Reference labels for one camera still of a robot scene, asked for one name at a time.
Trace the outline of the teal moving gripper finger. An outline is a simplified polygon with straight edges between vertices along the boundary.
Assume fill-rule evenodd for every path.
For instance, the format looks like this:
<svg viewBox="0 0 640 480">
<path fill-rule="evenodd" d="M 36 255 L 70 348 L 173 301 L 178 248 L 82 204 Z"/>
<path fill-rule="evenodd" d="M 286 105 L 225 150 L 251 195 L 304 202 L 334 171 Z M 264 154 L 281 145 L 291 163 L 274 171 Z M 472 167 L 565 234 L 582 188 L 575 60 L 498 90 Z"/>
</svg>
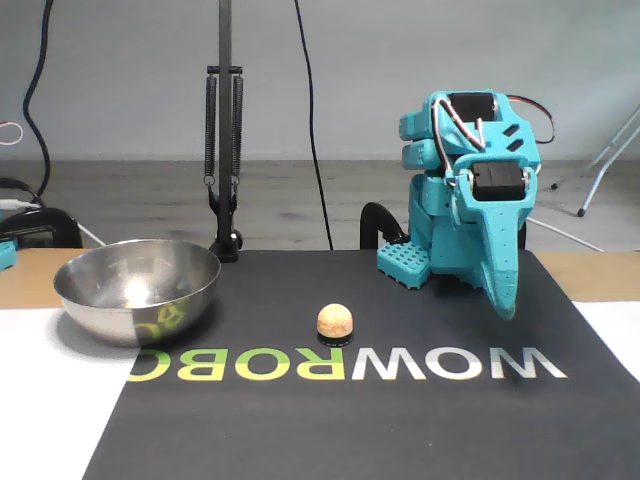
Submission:
<svg viewBox="0 0 640 480">
<path fill-rule="evenodd" d="M 455 176 L 452 195 L 454 228 L 470 236 L 473 265 L 480 284 L 498 316 L 513 318 L 519 279 L 518 232 L 532 212 L 538 194 L 538 178 L 524 174 L 521 200 L 479 201 L 473 195 L 472 174 Z"/>
</svg>

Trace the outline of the teal gripper body, black servo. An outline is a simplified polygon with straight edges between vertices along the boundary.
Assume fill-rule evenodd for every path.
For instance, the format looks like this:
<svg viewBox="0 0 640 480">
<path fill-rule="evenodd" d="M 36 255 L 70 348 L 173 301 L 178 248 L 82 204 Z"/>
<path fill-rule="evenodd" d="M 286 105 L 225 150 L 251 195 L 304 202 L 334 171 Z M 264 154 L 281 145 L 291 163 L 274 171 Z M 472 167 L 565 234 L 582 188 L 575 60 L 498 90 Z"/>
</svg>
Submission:
<svg viewBox="0 0 640 480">
<path fill-rule="evenodd" d="M 541 164 L 522 154 L 466 154 L 454 161 L 453 172 L 470 183 L 474 200 L 523 200 L 533 173 Z"/>
</svg>

